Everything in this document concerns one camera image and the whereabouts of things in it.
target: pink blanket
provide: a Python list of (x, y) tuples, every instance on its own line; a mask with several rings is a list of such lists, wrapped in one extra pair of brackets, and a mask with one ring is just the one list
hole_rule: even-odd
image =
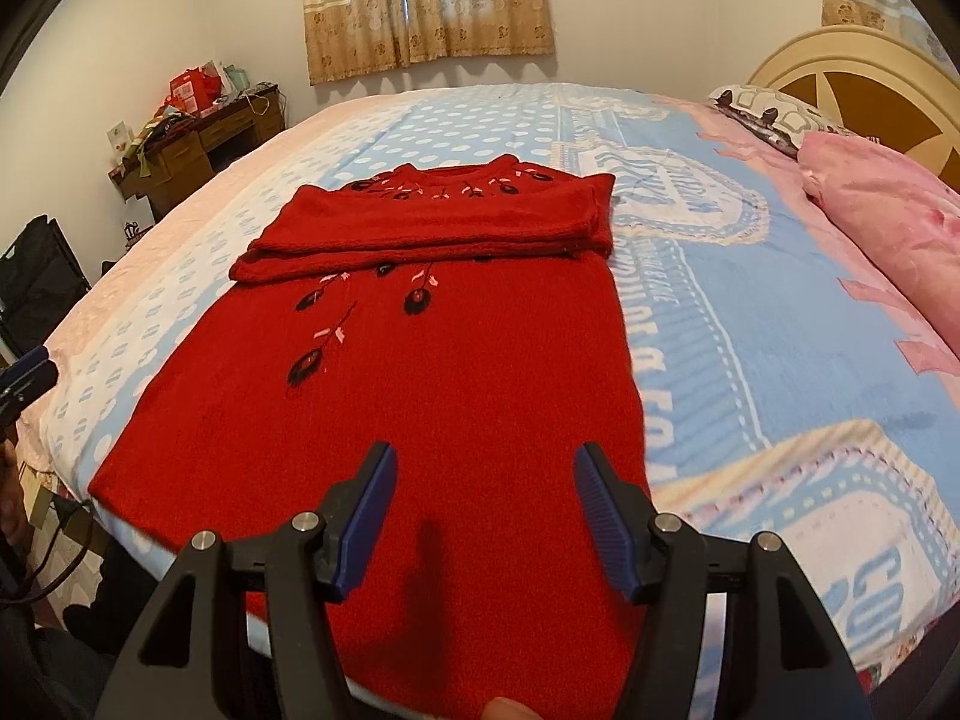
[(811, 133), (803, 189), (960, 356), (960, 196), (865, 138)]

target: patterned pillow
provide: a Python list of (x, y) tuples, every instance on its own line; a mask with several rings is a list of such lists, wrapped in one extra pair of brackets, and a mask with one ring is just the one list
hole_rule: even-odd
[(808, 132), (854, 134), (812, 105), (773, 89), (731, 84), (715, 89), (709, 98), (728, 117), (793, 159)]

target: hand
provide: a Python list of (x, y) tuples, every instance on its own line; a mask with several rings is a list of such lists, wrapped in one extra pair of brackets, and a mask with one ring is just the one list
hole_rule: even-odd
[(23, 488), (16, 469), (16, 450), (11, 442), (3, 445), (0, 458), (0, 530), (10, 546), (18, 546), (27, 536), (27, 512), (23, 508)]
[(484, 708), (480, 720), (541, 720), (541, 717), (509, 698), (496, 698)]

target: beige curtain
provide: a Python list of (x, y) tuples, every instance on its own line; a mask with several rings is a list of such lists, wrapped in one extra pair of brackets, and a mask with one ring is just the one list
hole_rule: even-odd
[(310, 82), (441, 56), (553, 52), (546, 0), (304, 0)]
[(910, 0), (824, 0), (824, 25), (858, 23), (919, 49), (957, 75), (943, 45)]

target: red sweater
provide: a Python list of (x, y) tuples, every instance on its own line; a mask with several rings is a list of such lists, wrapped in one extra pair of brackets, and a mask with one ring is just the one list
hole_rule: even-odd
[(597, 440), (646, 485), (612, 186), (501, 157), (302, 188), (91, 493), (175, 549), (203, 528), (241, 538), (313, 509), (387, 440), (394, 502), (366, 581), (330, 610), (347, 675), (451, 718), (496, 695), (609, 717), (640, 614), (604, 580), (572, 463)]

